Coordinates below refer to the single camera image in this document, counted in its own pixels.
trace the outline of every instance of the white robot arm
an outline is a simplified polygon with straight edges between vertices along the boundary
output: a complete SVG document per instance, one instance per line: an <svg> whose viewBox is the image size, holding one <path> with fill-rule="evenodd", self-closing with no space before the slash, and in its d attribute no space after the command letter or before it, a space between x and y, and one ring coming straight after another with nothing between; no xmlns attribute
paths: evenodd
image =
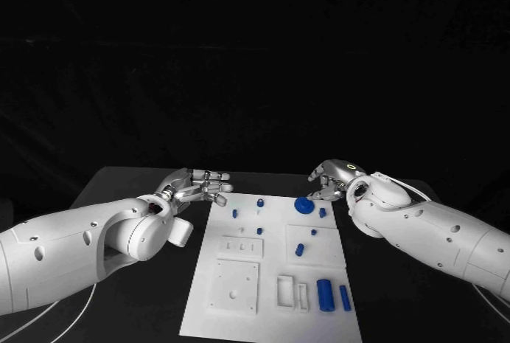
<svg viewBox="0 0 510 343"><path fill-rule="evenodd" d="M229 174L177 170L155 192L40 216L0 234L0 315L47 305L151 259L165 241L184 246L190 201L221 207Z"/></svg>
<svg viewBox="0 0 510 343"><path fill-rule="evenodd" d="M341 160L325 160L308 180L321 190L308 199L345 197L357 228L387 242L429 267L482 286L510 300L510 235L461 211L435 203L381 173L367 175ZM409 188L424 201L413 201Z"/></svg>

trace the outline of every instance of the blue object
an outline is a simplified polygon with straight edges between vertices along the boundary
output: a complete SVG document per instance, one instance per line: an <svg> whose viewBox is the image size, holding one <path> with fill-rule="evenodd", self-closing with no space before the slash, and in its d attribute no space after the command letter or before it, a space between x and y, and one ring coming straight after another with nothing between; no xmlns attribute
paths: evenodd
<svg viewBox="0 0 510 343"><path fill-rule="evenodd" d="M318 306L321 311L334 311L331 282L327 279L316 281Z"/></svg>
<svg viewBox="0 0 510 343"><path fill-rule="evenodd" d="M295 255L299 257L302 256L302 251L305 250L305 245L302 243L299 243L296 245L296 249L295 249Z"/></svg>
<svg viewBox="0 0 510 343"><path fill-rule="evenodd" d="M339 285L339 294L341 294L342 310L350 311L348 295L347 295L347 289L344 285Z"/></svg>
<svg viewBox="0 0 510 343"><path fill-rule="evenodd" d="M305 197L299 197L295 199L293 207L301 214L309 214L315 209L315 204Z"/></svg>

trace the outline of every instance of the black background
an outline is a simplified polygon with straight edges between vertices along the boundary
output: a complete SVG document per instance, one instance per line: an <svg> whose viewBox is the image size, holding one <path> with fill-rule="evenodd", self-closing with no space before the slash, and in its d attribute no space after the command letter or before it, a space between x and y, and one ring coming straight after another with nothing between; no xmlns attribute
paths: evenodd
<svg viewBox="0 0 510 343"><path fill-rule="evenodd" d="M505 228L508 0L1 0L0 192L103 165L420 179Z"/></svg>

